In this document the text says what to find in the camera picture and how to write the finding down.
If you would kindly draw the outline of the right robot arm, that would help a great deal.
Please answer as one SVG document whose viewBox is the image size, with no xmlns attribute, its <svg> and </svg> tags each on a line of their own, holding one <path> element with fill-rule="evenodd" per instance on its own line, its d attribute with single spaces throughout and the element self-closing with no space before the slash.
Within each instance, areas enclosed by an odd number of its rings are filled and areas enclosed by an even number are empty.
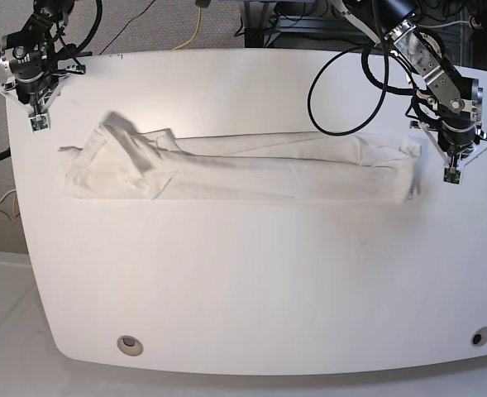
<svg viewBox="0 0 487 397">
<path fill-rule="evenodd" d="M 0 95 L 16 99 L 30 117 L 43 118 L 60 90 L 60 81 L 70 74 L 85 74 L 82 56 L 94 38 L 103 17 L 103 3 L 96 2 L 96 16 L 84 40 L 67 44 L 64 31 L 74 10 L 74 1 L 34 1 L 33 12 L 20 31 L 5 35 L 0 45 L 0 66 L 7 82 Z"/>
</svg>

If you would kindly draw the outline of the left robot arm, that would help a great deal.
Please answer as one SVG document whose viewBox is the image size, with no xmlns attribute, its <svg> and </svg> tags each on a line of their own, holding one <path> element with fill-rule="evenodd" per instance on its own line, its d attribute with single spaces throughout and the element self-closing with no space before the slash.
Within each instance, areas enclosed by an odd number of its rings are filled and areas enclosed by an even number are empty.
<svg viewBox="0 0 487 397">
<path fill-rule="evenodd" d="M 387 94 L 408 96 L 412 119 L 437 148 L 444 161 L 444 180 L 457 184 L 465 167 L 487 151 L 482 130 L 483 89 L 477 79 L 462 76 L 444 55 L 442 44 L 413 22 L 414 1 L 335 1 L 334 7 L 371 44 L 360 46 L 365 77 Z M 419 75 L 409 88 L 389 85 L 389 57 L 396 57 L 408 75 Z"/>
</svg>

